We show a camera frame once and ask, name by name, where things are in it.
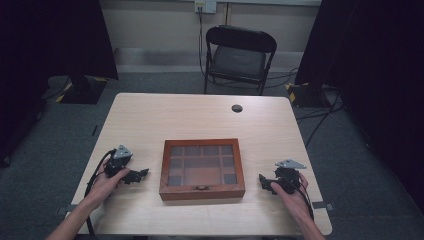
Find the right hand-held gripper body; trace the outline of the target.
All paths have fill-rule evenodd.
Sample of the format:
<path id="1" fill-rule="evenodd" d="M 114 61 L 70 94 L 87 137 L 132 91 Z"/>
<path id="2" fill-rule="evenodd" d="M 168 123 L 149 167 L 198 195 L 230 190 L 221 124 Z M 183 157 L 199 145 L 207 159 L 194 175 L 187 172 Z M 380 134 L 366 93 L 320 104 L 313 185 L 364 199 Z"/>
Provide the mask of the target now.
<path id="1" fill-rule="evenodd" d="M 292 159 L 276 162 L 275 166 L 276 183 L 289 195 L 299 191 L 302 186 L 299 169 L 306 166 Z"/>

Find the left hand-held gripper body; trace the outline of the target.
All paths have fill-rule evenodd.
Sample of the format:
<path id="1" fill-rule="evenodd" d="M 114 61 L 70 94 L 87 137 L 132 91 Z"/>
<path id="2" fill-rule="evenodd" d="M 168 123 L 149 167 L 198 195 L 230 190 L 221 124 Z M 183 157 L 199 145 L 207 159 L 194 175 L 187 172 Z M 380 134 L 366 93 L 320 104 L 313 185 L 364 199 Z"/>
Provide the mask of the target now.
<path id="1" fill-rule="evenodd" d="M 108 178 L 115 176 L 130 161 L 133 153 L 124 145 L 120 145 L 109 158 L 104 167 L 104 172 Z"/>

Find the wooden box with glass lid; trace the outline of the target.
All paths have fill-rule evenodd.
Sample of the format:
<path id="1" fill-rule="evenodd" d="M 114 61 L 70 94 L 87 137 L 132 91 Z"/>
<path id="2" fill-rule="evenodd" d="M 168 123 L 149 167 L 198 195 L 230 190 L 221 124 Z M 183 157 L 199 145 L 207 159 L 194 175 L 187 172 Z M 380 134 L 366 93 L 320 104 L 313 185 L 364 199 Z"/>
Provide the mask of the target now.
<path id="1" fill-rule="evenodd" d="M 239 141 L 166 140 L 159 195 L 163 201 L 242 198 Z"/>

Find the person's right hand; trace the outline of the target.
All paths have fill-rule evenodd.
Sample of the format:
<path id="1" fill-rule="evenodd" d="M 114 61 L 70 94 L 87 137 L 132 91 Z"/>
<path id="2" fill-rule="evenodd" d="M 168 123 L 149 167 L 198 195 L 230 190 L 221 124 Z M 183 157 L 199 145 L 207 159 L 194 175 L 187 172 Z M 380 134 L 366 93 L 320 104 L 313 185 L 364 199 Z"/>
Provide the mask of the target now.
<path id="1" fill-rule="evenodd" d="M 309 206 L 305 200 L 308 181 L 302 174 L 299 174 L 299 177 L 301 187 L 293 194 L 287 194 L 277 183 L 272 183 L 271 187 L 282 200 L 290 216 L 298 224 L 306 224 L 308 222 L 314 222 L 314 220 L 311 217 Z"/>

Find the person's left hand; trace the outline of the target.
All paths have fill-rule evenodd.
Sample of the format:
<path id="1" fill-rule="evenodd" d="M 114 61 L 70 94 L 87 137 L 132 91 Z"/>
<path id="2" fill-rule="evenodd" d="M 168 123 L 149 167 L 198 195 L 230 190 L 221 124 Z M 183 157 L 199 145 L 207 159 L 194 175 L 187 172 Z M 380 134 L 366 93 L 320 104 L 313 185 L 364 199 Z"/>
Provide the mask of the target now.
<path id="1" fill-rule="evenodd" d="M 91 211 L 97 209 L 100 204 L 114 191 L 122 177 L 129 171 L 124 167 L 115 176 L 108 178 L 104 172 L 104 167 L 108 159 L 104 160 L 100 165 L 99 173 L 96 175 L 94 184 L 85 199 Z"/>

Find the black yellow striped stand base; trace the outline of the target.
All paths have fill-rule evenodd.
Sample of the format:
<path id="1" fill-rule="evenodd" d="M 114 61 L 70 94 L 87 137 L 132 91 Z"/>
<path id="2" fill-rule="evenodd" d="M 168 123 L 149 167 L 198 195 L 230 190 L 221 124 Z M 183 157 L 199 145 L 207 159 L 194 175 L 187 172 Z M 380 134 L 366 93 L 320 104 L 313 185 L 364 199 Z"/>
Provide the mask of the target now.
<path id="1" fill-rule="evenodd" d="M 329 108 L 330 103 L 322 89 L 314 88 L 305 83 L 295 85 L 288 83 L 285 85 L 288 97 L 293 106 L 298 108 Z"/>

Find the black folding chair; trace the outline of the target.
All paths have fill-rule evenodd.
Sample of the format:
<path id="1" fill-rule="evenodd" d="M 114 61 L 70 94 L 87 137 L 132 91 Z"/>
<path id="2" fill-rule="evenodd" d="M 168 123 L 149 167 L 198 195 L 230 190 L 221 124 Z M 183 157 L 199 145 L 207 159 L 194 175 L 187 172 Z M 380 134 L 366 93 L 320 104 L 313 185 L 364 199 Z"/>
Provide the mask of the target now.
<path id="1" fill-rule="evenodd" d="M 272 59 L 277 49 L 276 40 L 258 30 L 218 25 L 206 33 L 206 71 L 204 92 L 209 78 L 227 79 L 257 86 L 263 94 Z"/>

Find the black curtain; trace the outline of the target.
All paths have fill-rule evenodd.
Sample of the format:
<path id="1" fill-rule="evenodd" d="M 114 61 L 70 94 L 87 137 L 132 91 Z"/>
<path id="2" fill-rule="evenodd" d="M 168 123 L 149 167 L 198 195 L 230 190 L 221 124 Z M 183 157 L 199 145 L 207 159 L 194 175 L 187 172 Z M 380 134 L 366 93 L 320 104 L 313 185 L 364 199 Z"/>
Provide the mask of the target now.
<path id="1" fill-rule="evenodd" d="M 36 121 L 53 76 L 116 79 L 100 0 L 0 0 L 0 167 Z"/>
<path id="2" fill-rule="evenodd" d="M 424 0 L 321 0 L 299 84 L 327 84 L 424 213 Z"/>

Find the white wall socket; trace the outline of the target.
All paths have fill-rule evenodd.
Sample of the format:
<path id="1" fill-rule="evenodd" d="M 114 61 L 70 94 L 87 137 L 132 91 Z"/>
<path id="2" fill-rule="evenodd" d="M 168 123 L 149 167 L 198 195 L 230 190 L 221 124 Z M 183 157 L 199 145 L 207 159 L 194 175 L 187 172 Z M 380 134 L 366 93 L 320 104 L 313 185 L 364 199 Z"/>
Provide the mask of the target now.
<path id="1" fill-rule="evenodd" d="M 194 2 L 194 11 L 196 13 L 215 14 L 217 2 L 213 0 L 196 0 Z"/>

